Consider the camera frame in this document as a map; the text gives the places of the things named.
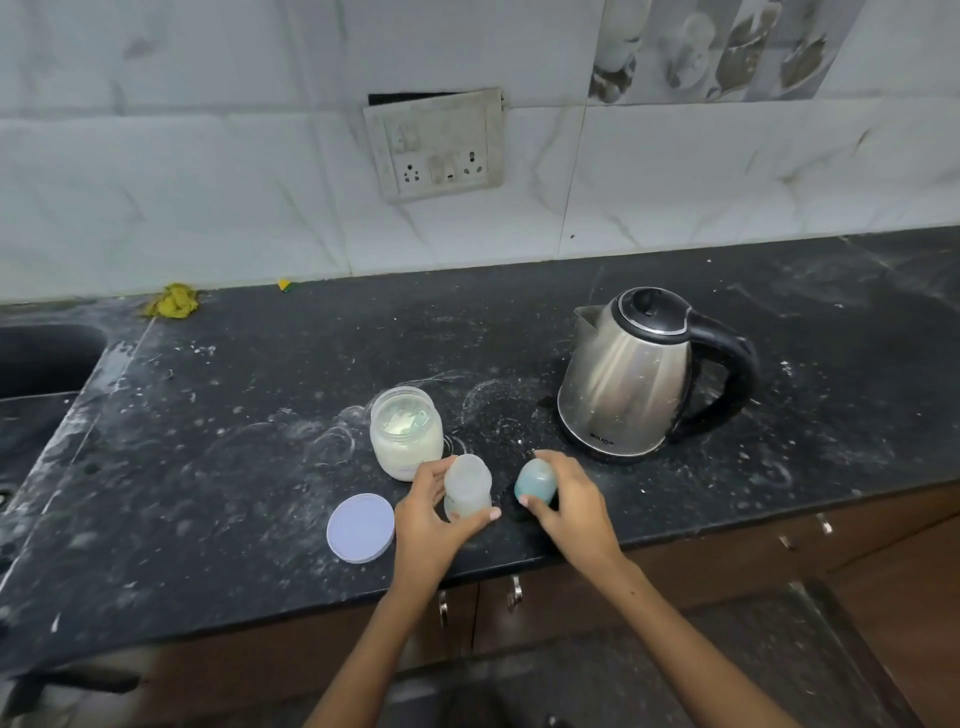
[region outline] electric kettle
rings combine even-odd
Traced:
[[[557,394],[561,423],[594,454],[629,461],[719,427],[750,399],[753,345],[662,288],[577,308],[576,350]],[[687,412],[700,362],[727,370],[723,392]]]

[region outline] white tile wall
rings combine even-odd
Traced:
[[[0,124],[0,298],[344,275],[310,122]]]
[[[588,108],[561,256],[960,224],[958,125],[953,98]]]
[[[501,86],[515,107],[583,104],[603,0],[287,0],[310,98]]]
[[[960,93],[960,3],[867,0],[820,96]]]
[[[2,0],[0,113],[296,105],[280,0]]]
[[[0,0],[0,302],[960,222],[953,0],[869,0],[813,101],[585,115],[602,9]],[[383,203],[367,94],[496,85],[504,185]]]
[[[353,274],[555,257],[582,121],[583,107],[509,109],[501,186],[388,205],[376,186],[362,120],[319,114]]]

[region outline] kitchen cabinet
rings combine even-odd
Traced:
[[[683,608],[831,574],[953,514],[960,514],[956,484],[647,546],[628,556]],[[955,553],[959,546],[954,545]],[[489,654],[620,623],[619,615],[567,564],[524,572],[518,584],[522,599],[513,609],[508,599],[515,582],[509,576],[446,590],[445,626],[440,604],[434,601],[404,649],[399,668]],[[848,594],[864,593],[855,579],[850,584]],[[115,653],[96,662],[127,666],[145,677],[137,691],[122,696],[135,702],[134,724],[222,713],[320,692],[349,655],[373,609],[365,605],[290,619]]]
[[[441,624],[434,600],[400,657],[399,669],[463,657],[470,652],[476,584],[445,591]],[[322,691],[356,644],[375,605],[202,637],[156,648],[113,653],[94,662],[129,667],[141,687],[118,700],[132,702],[132,724],[176,722]]]
[[[960,485],[872,500],[783,521],[648,546],[628,553],[684,608],[824,575],[960,513]],[[511,611],[511,577],[480,584],[473,652],[485,654],[587,632],[620,617],[567,564],[523,573]]]
[[[960,715],[960,518],[832,573],[827,585],[926,728]]]

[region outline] yellow cloth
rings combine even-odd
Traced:
[[[163,293],[147,304],[144,316],[163,316],[167,319],[185,319],[197,310],[197,292],[186,283],[171,283]]]

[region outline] kitchen sink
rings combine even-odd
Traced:
[[[107,346],[97,328],[0,327],[0,512],[37,461]]]

